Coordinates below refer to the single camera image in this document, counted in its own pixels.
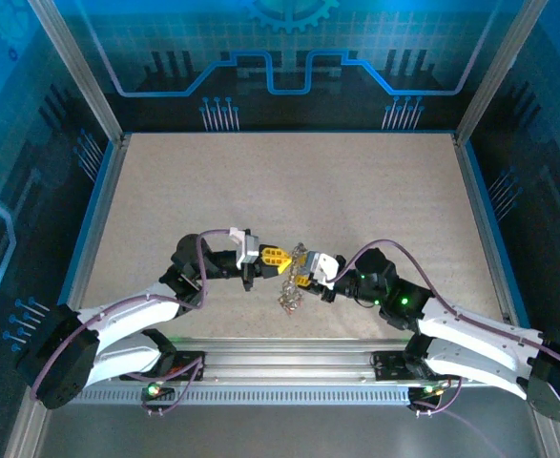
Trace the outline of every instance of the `aluminum frame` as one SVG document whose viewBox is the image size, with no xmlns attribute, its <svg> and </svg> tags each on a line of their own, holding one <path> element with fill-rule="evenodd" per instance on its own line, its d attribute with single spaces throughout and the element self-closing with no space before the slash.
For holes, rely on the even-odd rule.
<svg viewBox="0 0 560 458">
<path fill-rule="evenodd" d="M 489 270 L 491 271 L 492 280 L 496 287 L 500 306 L 513 323 L 518 323 L 518 320 L 507 285 L 506 275 L 502 263 L 500 262 L 498 249 L 491 235 L 480 190 L 476 187 L 476 183 L 473 179 L 472 166 L 468 161 L 464 144 L 481 119 L 489 101 L 493 98 L 516 54 L 529 36 L 531 29 L 535 25 L 547 1 L 548 0 L 527 0 L 523 5 L 520 12 L 515 17 L 501 47 L 496 53 L 481 86 L 468 106 L 457 131 L 457 156 L 463 170 L 472 211 L 484 245 Z M 123 133 L 110 105 L 101 92 L 91 69 L 86 63 L 82 52 L 78 49 L 72 34 L 54 2 L 52 0 L 29 0 L 29 2 L 49 38 L 53 42 L 57 52 L 68 67 L 80 91 L 85 96 L 87 103 L 93 110 L 104 132 L 115 146 L 120 146 L 120 148 L 115 148 L 116 157 L 113 158 L 108 175 L 105 178 L 100 201 L 93 216 L 91 231 L 87 236 L 81 262 L 79 263 L 74 278 L 70 305 L 76 309 L 78 308 L 91 275 L 94 256 L 101 239 L 106 217 L 110 210 L 110 203 L 112 202 L 114 189 L 120 174 L 126 144 L 122 141 Z M 301 353 L 304 344 L 306 344 L 306 352 Z M 180 342 L 180 348 L 187 348 L 189 345 L 192 347 L 196 346 L 197 349 L 205 349 L 207 347 L 208 351 L 211 353 L 215 351 L 218 353 L 216 359 L 213 357 L 211 361 L 209 360 L 211 367 L 214 366 L 212 362 L 216 363 L 217 372 L 216 375 L 214 375 L 214 370 L 207 372 L 208 375 L 206 377 L 213 377 L 213 379 L 206 381 L 208 385 L 230 384 L 230 386 L 233 386 L 236 384 L 237 380 L 242 382 L 249 381 L 249 383 L 252 383 L 252 375 L 256 373 L 255 371 L 260 370 L 270 371 L 267 374 L 268 376 L 265 383 L 272 385 L 272 380 L 275 380 L 273 374 L 277 373 L 279 369 L 284 370 L 285 363 L 294 365 L 296 360 L 301 359 L 301 379 L 303 379 L 302 375 L 305 372 L 310 371 L 311 374 L 317 373 L 319 376 L 323 375 L 323 377 L 317 378 L 316 385 L 320 385 L 322 379 L 330 386 L 340 385 L 341 383 L 345 385 L 354 385 L 354 377 L 356 377 L 357 383 L 360 384 L 357 386 L 365 387 L 371 386 L 374 380 L 374 378 L 371 379 L 370 367 L 365 369 L 363 366 L 365 364 L 363 361 L 366 360 L 366 355 L 370 355 L 370 351 L 372 351 L 370 345 L 372 345 L 375 350 L 383 348 L 401 349 L 404 347 L 404 342 L 358 340 L 333 340 L 332 343 L 319 340 L 311 340 L 306 343 L 303 341 L 290 342 L 286 340 L 282 340 L 281 342 L 263 340 L 255 343 L 243 340 L 231 340 L 231 342 L 224 340 Z M 225 354 L 224 356 L 219 354 L 222 351 L 231 353 L 231 351 L 227 352 L 227 350 L 230 349 L 230 347 L 234 349 L 239 348 L 239 345 L 241 345 L 241 349 L 232 354 Z M 272 355 L 275 355 L 273 358 L 276 359 L 276 364 L 260 364 L 260 357 L 264 357 L 265 362 L 268 363 L 268 358 Z M 307 363 L 307 359 L 309 359 L 309 364 L 315 361 L 318 362 L 317 364 L 312 364 L 313 372 L 311 372 L 311 367 L 303 367 L 307 365 L 305 364 Z M 241 362 L 241 364 L 230 364 L 231 362 Z M 285 376 L 275 380 L 276 386 L 283 386 L 286 384 L 286 381 L 281 379 L 285 379 Z M 392 382 L 393 385 L 404 386 L 407 386 L 407 384 L 417 385 L 420 383 L 421 382 L 418 381 L 404 381 L 403 383 Z M 44 437 L 43 432 L 48 419 L 47 413 L 47 410 L 42 406 L 32 403 L 29 400 L 28 390 L 24 396 L 19 415 L 15 422 L 5 457 L 35 456 Z M 532 414 L 532 422 L 540 432 L 541 452 L 545 453 L 547 456 L 560 457 L 560 425 L 546 418 L 542 418 L 538 414 Z"/>
<path fill-rule="evenodd" d="M 183 351 L 205 351 L 200 382 L 188 391 L 191 406 L 407 406 L 410 387 L 426 380 L 381 381 L 370 364 L 375 351 L 402 351 L 405 341 L 381 339 L 180 339 Z M 85 388 L 75 405 L 140 405 L 148 384 L 113 379 Z M 170 404 L 185 382 L 154 405 Z M 484 386 L 466 382 L 465 386 Z"/>
</svg>

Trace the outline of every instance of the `speckled work surface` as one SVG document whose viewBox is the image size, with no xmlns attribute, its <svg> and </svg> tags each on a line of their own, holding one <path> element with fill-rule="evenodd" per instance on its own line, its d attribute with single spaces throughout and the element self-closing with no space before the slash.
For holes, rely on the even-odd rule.
<svg viewBox="0 0 560 458">
<path fill-rule="evenodd" d="M 183 235 L 230 226 L 348 259 L 368 241 L 395 239 L 447 298 L 500 318 L 451 138 L 424 134 L 133 135 L 83 306 L 145 289 Z M 402 254 L 384 252 L 420 281 Z M 205 309 L 157 328 L 170 337 L 408 338 L 377 309 L 341 298 L 306 295 L 288 317 L 281 281 L 256 281 L 250 293 L 239 280 L 213 281 Z"/>
</svg>

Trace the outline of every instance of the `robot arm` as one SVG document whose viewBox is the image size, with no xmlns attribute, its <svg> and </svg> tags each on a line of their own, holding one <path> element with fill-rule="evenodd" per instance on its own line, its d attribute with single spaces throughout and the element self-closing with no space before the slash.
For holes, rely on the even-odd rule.
<svg viewBox="0 0 560 458">
<path fill-rule="evenodd" d="M 204 239 L 200 241 L 202 264 L 197 255 L 198 236 L 184 237 L 159 283 L 121 301 L 121 306 L 80 312 L 65 305 L 54 308 L 17 360 L 17 370 L 29 385 L 40 378 L 42 367 L 56 356 L 55 350 L 66 336 L 87 326 L 52 363 L 37 389 L 38 399 L 47 408 L 57 408 L 100 380 L 130 372 L 161 377 L 185 366 L 184 361 L 176 360 L 174 346 L 148 328 L 200 308 L 204 301 L 198 283 L 200 265 L 208 280 L 241 278 L 249 291 L 255 278 L 275 277 L 295 262 L 294 283 L 301 290 L 319 295 L 325 302 L 342 295 L 378 305 L 380 316 L 390 325 L 412 331 L 404 364 L 417 378 L 458 376 L 497 386 L 560 421 L 560 364 L 524 344 L 553 345 L 560 351 L 560 341 L 545 341 L 536 330 L 498 323 L 446 302 L 451 308 L 448 311 L 431 290 L 401 279 L 394 263 L 377 248 L 361 252 L 350 262 L 353 268 L 337 277 L 346 266 L 341 256 L 310 251 L 293 260 L 277 246 L 259 244 L 249 230 L 231 229 L 228 236 L 238 245 L 236 250 L 214 252 Z M 475 322 L 483 328 L 473 325 Z M 506 337 L 507 333 L 524 342 Z"/>
</svg>

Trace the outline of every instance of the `purple cable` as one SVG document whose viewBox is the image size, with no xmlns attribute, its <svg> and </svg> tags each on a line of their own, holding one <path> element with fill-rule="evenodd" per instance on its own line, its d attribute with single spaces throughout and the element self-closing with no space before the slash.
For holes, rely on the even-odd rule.
<svg viewBox="0 0 560 458">
<path fill-rule="evenodd" d="M 436 408 L 435 405 L 433 405 L 431 403 L 427 403 L 426 401 L 415 401 L 413 404 L 417 404 L 419 406 L 432 408 L 433 409 L 432 413 L 434 413 L 434 411 L 435 411 L 434 409 Z M 498 447 L 496 447 L 496 445 L 487 438 L 487 436 L 483 433 L 483 431 L 481 429 L 479 429 L 478 427 L 476 427 L 469 420 L 467 420 L 466 418 L 464 418 L 464 417 L 462 417 L 462 416 L 458 415 L 457 413 L 454 413 L 450 410 L 445 410 L 445 414 L 449 415 L 451 418 L 454 418 L 454 419 L 458 420 L 459 422 L 462 422 L 472 432 L 474 432 L 477 436 L 479 436 L 481 439 L 483 439 L 484 442 L 487 444 L 487 446 L 489 448 L 491 448 L 493 451 L 495 451 L 498 456 L 500 456 L 501 458 L 507 458 L 506 454 L 503 453 L 502 450 L 500 450 Z"/>
<path fill-rule="evenodd" d="M 453 393 L 453 396 L 451 396 L 451 399 L 444 406 L 441 407 L 433 406 L 434 408 L 430 412 L 430 415 L 434 415 L 446 411 L 453 403 L 455 403 L 455 400 L 458 399 L 458 396 L 460 395 L 460 391 L 462 391 L 462 377 L 458 379 L 458 386 L 455 388 L 455 392 Z"/>
<path fill-rule="evenodd" d="M 411 255 L 406 248 L 404 248 L 402 245 L 400 245 L 400 243 L 394 241 L 394 240 L 390 240 L 390 239 L 378 239 L 378 240 L 373 240 L 370 243 L 367 243 L 358 253 L 356 253 L 356 256 L 354 256 L 350 262 L 348 262 L 345 267 L 343 268 L 343 270 L 337 274 L 337 277 L 335 277 L 334 279 L 331 280 L 326 280 L 326 282 L 328 283 L 333 283 L 335 281 L 337 281 L 338 279 L 340 279 L 341 277 L 343 277 L 347 271 L 349 269 L 351 269 L 354 264 L 356 263 L 356 261 L 360 258 L 360 256 L 363 255 L 363 253 L 368 250 L 369 248 L 375 246 L 375 245 L 382 245 L 382 244 L 387 244 L 387 245 L 391 245 L 395 248 L 398 248 L 398 250 L 400 250 L 410 261 L 411 263 L 415 266 L 415 268 L 417 269 L 418 273 L 420 274 L 420 276 L 422 277 L 422 280 L 424 280 L 424 283 L 427 285 L 427 287 L 430 289 L 430 291 L 432 292 L 432 294 L 434 295 L 434 297 L 441 303 L 441 305 L 443 306 L 443 308 L 449 312 L 451 315 L 453 315 L 455 318 L 459 319 L 459 320 L 463 320 L 466 323 L 472 324 L 473 326 L 476 326 L 480 329 L 484 329 L 488 332 L 491 332 L 493 334 L 496 334 L 498 336 L 502 336 L 502 337 L 506 337 L 507 339 L 511 339 L 512 341 L 516 341 L 522 344 L 526 344 L 528 346 L 531 346 L 533 348 L 536 348 L 539 351 L 542 351 L 543 353 L 547 353 L 549 356 L 551 356 L 553 359 L 555 359 L 556 361 L 560 362 L 560 354 L 551 350 L 550 348 L 546 348 L 545 346 L 536 343 L 534 341 L 531 341 L 530 339 L 526 339 L 526 338 L 522 338 L 519 336 L 516 336 L 514 334 L 511 334 L 507 331 L 503 331 L 501 329 L 496 329 L 495 327 L 492 327 L 488 324 L 485 323 L 480 323 L 476 320 L 473 320 L 472 318 L 466 317 L 464 315 L 462 315 L 461 313 L 458 313 L 451 305 L 448 304 L 448 302 L 443 298 L 443 296 L 441 296 L 441 293 L 439 293 L 439 291 L 436 289 L 436 287 L 434 286 L 434 284 L 432 284 L 432 281 L 430 281 L 430 278 L 428 277 L 428 275 L 425 273 L 424 269 L 422 268 L 422 266 L 415 260 L 415 258 L 413 258 L 413 255 Z"/>
<path fill-rule="evenodd" d="M 85 323 L 82 323 L 72 334 L 70 334 L 70 336 L 68 336 L 68 338 L 65 341 L 63 341 L 61 343 L 61 345 L 59 345 L 57 347 L 56 350 L 54 350 L 52 355 L 49 357 L 49 360 L 44 364 L 44 367 L 42 367 L 42 370 L 40 370 L 40 373 L 38 374 L 35 381 L 33 382 L 33 385 L 31 385 L 30 399 L 32 401 L 36 401 L 38 399 L 37 396 L 36 396 L 36 394 L 38 392 L 38 388 L 40 387 L 40 385 L 42 384 L 42 381 L 44 380 L 44 378 L 47 376 L 47 374 L 51 370 L 51 367 L 54 364 L 54 362 L 57 361 L 57 358 L 59 358 L 59 355 L 61 355 L 61 353 L 68 347 L 68 345 L 71 344 L 72 341 L 82 331 L 84 331 L 87 327 L 89 327 L 91 324 L 95 323 L 96 321 L 101 321 L 101 319 L 105 315 L 107 315 L 110 312 L 114 312 L 117 308 L 123 307 L 125 305 L 129 305 L 133 302 L 138 302 L 138 301 L 141 301 L 141 300 L 149 301 L 150 299 L 159 300 L 159 301 L 163 301 L 163 302 L 173 302 L 173 303 L 177 303 L 177 304 L 179 304 L 183 307 L 191 308 L 191 309 L 194 309 L 194 310 L 199 310 L 199 309 L 203 308 L 203 305 L 205 304 L 205 298 L 207 296 L 207 275 L 205 273 L 205 263 L 203 261 L 203 248 L 201 247 L 201 240 L 205 236 L 216 235 L 216 234 L 228 234 L 228 233 L 229 233 L 228 229 L 213 229 L 211 231 L 202 232 L 201 234 L 199 234 L 197 236 L 197 241 L 196 241 L 197 260 L 198 260 L 198 264 L 199 264 L 199 273 L 201 275 L 201 303 L 199 304 L 199 307 L 190 305 L 189 303 L 186 303 L 184 301 L 180 301 L 176 298 L 170 298 L 170 297 L 167 297 L 167 296 L 160 296 L 158 294 L 144 294 L 144 295 L 140 295 L 140 296 L 135 296 L 133 298 L 124 299 L 122 301 L 114 303 L 113 305 L 110 305 L 108 308 L 99 312 L 97 315 L 92 316 Z"/>
<path fill-rule="evenodd" d="M 141 377 L 138 378 L 138 380 L 141 380 L 143 382 L 164 382 L 166 380 L 170 380 L 173 379 L 175 377 L 177 377 L 178 375 L 182 375 L 184 372 L 187 372 L 188 369 L 190 369 L 191 367 L 195 366 L 195 369 L 193 370 L 193 374 L 191 375 L 191 378 L 188 381 L 188 384 L 186 384 L 186 386 L 184 387 L 184 390 L 180 393 L 180 395 L 178 396 L 178 398 L 174 401 L 173 404 L 171 404 L 169 407 L 159 407 L 157 410 L 152 410 L 151 408 L 149 408 L 146 403 L 142 403 L 142 408 L 144 408 L 149 415 L 155 414 L 155 415 L 164 415 L 166 413 L 171 412 L 172 410 L 174 410 L 176 407 L 178 407 L 180 405 L 180 403 L 182 402 L 182 399 L 184 399 L 184 396 L 186 395 L 186 392 L 188 391 L 188 388 L 191 387 L 191 383 L 195 380 L 195 377 L 197 376 L 197 373 L 199 371 L 199 368 L 201 367 L 201 358 L 197 358 L 196 360 L 194 360 L 192 363 L 182 367 L 178 372 L 174 373 L 174 374 L 170 374 L 169 376 L 165 376 L 163 378 L 160 379 L 150 379 L 147 377 Z"/>
</svg>

